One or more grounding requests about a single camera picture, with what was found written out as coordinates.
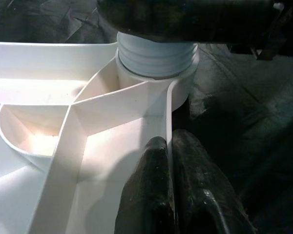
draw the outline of black machine part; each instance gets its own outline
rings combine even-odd
[[[266,60],[293,56],[293,0],[99,0],[98,10],[117,30],[157,42],[223,43]]]

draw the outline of white plastic tray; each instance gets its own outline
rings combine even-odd
[[[0,234],[112,234],[145,144],[162,136],[170,150],[198,58],[151,80],[116,49],[0,43]]]

